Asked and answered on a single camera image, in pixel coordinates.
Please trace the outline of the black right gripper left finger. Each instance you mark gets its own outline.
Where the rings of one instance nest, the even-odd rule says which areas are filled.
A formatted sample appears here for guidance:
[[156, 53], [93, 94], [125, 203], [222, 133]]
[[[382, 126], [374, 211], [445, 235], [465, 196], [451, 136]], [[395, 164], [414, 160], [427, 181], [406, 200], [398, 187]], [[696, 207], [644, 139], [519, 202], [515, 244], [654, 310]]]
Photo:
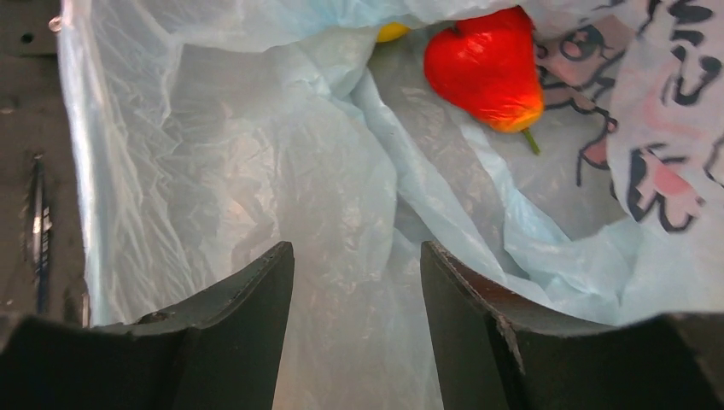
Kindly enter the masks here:
[[4, 409], [269, 409], [294, 282], [291, 243], [137, 322], [1, 317]]

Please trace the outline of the light blue plastic bag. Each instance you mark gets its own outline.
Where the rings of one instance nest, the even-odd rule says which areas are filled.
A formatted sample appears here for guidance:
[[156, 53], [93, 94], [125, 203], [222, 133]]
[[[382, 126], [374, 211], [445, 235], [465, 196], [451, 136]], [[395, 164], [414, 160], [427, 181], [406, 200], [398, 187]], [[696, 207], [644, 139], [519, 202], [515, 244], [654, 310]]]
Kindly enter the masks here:
[[[293, 244], [276, 409], [439, 409], [421, 245], [607, 325], [723, 309], [723, 4], [525, 1], [533, 155], [423, 52], [505, 1], [66, 1], [93, 325]], [[378, 44], [381, 26], [411, 28]]]

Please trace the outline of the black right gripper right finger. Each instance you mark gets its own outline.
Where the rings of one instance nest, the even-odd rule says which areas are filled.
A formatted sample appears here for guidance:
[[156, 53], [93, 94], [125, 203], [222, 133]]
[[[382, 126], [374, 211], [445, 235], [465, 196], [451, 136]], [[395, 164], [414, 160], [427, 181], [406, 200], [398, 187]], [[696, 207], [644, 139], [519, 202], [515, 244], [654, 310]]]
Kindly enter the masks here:
[[423, 299], [446, 409], [720, 409], [723, 317], [626, 326], [578, 319], [421, 247]]

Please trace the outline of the red fake wax apple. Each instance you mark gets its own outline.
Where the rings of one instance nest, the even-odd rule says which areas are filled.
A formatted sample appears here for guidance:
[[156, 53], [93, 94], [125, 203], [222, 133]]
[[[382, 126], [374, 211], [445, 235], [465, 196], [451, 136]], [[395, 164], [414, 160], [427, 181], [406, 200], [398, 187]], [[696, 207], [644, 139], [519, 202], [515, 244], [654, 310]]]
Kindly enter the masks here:
[[428, 42], [423, 74], [442, 99], [496, 132], [530, 131], [545, 109], [535, 63], [534, 24], [522, 7], [458, 20]]

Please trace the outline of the yellow fake pear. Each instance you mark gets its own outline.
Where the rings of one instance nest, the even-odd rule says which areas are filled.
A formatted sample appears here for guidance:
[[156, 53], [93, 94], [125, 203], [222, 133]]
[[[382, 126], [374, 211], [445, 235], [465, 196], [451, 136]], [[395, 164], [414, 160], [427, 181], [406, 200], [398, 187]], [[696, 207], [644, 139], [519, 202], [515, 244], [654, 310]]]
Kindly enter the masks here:
[[379, 28], [376, 42], [378, 44], [383, 44], [395, 41], [396, 39], [405, 36], [410, 30], [410, 27], [399, 22], [388, 23]]

